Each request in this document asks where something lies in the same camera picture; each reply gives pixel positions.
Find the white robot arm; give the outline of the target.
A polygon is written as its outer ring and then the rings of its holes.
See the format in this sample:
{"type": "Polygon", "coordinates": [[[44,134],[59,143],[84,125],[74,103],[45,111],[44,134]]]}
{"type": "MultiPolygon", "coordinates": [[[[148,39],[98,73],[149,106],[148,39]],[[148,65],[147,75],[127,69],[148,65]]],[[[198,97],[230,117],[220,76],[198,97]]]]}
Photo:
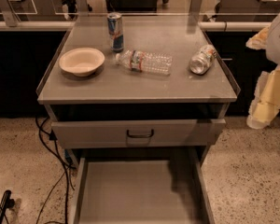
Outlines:
{"type": "Polygon", "coordinates": [[[264,49],[267,59],[277,64],[271,73],[260,74],[246,119],[250,128],[263,129],[280,111],[280,13],[245,45],[250,49],[264,49]]]}

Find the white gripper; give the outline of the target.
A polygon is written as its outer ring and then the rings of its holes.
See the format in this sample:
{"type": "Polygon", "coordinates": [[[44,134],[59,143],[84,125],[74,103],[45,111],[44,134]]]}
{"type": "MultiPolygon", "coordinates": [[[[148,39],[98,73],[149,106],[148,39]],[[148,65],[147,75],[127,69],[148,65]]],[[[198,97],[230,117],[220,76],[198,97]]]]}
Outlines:
{"type": "MultiPolygon", "coordinates": [[[[250,49],[266,49],[269,27],[261,29],[248,39],[250,49]]],[[[271,73],[262,72],[254,91],[254,100],[248,111],[246,124],[252,129],[263,129],[270,125],[280,111],[280,65],[271,73]]]]}

